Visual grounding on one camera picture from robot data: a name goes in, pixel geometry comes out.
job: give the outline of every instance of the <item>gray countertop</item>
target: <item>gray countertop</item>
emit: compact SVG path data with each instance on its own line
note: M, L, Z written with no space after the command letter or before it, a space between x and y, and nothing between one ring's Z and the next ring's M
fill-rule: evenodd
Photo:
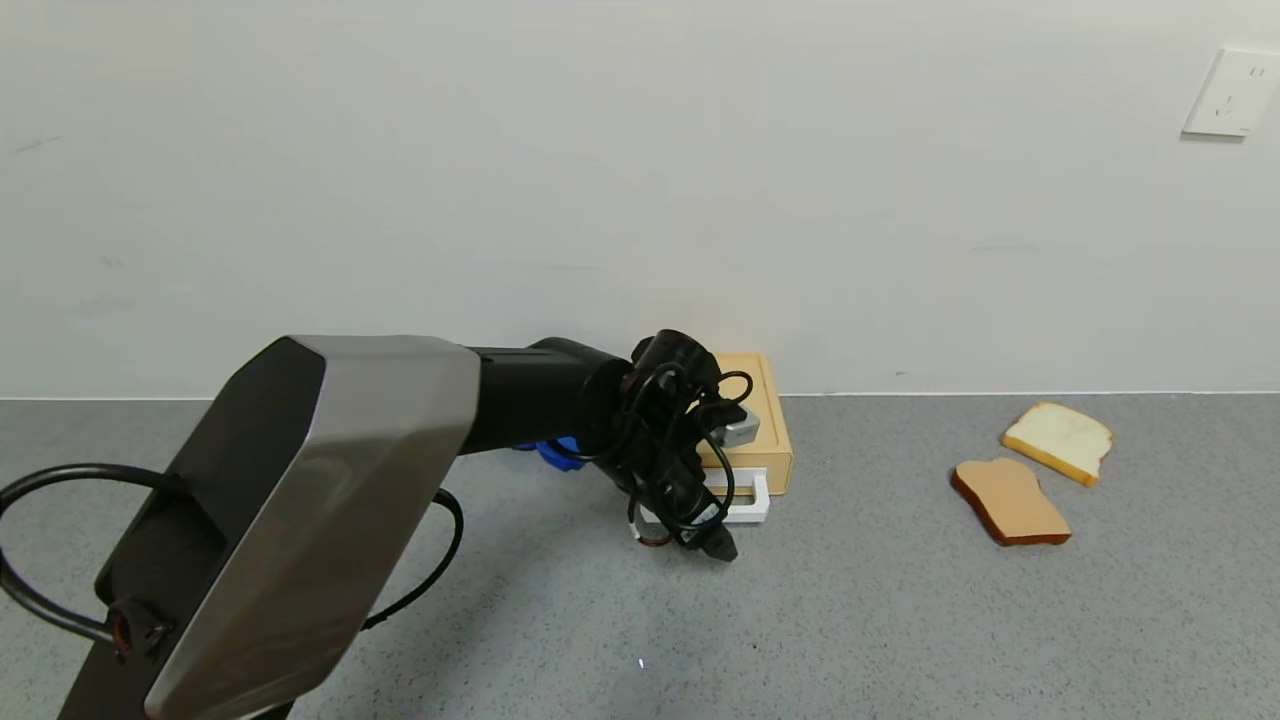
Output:
M631 541L594 470L465 457L453 568L356 641L291 717L1274 717L1280 396L1073 397L1117 443L1084 488L1036 465L1075 537L1000 548L948 487L1009 455L1024 397L788 398L792 491L719 565ZM0 477L163 468L197 402L0 402ZM24 500L0 538L74 607L142 493ZM384 601L435 565L429 512ZM52 717L86 642L0 598L0 716Z

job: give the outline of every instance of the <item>white wall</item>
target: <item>white wall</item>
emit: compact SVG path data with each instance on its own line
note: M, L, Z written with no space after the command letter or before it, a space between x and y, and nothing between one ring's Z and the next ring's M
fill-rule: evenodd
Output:
M1280 387L1274 0L0 0L0 396L207 396L287 332L783 391Z

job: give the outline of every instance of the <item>bread slice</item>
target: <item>bread slice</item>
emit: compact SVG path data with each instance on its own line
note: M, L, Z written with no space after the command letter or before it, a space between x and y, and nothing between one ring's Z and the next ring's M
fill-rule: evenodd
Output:
M1062 544L1071 528L1041 492L1032 469L1001 457L956 465L951 487L973 506L1000 544Z
M1111 452L1106 425L1056 402L1038 402L1007 430L1001 443L1093 487Z

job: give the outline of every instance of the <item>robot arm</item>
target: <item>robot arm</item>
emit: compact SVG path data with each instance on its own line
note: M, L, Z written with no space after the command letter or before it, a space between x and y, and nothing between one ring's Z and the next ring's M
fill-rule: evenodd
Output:
M3 585L95 641L63 719L283 717L351 646L458 455L571 436L581 452L561 450L600 466L628 512L643 503L676 543L733 560L732 495L705 488L696 454L708 441L732 483L721 445L748 413L746 393L719 395L730 375L675 331L631 361L562 338L282 338L227 382L164 475L67 468L0 491L3 512L64 479L154 488L95 583L105 623L0 556Z

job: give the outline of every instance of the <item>blue part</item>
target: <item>blue part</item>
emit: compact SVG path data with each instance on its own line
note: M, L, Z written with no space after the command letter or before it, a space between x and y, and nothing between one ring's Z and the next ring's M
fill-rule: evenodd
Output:
M563 445L566 450L579 452L577 441L571 437L559 438L559 443ZM548 442L538 443L538 454L543 456L543 460L545 460L548 465L564 473L568 473L570 470L581 470L586 465L582 460L564 457L559 452L556 452L556 448L553 448Z

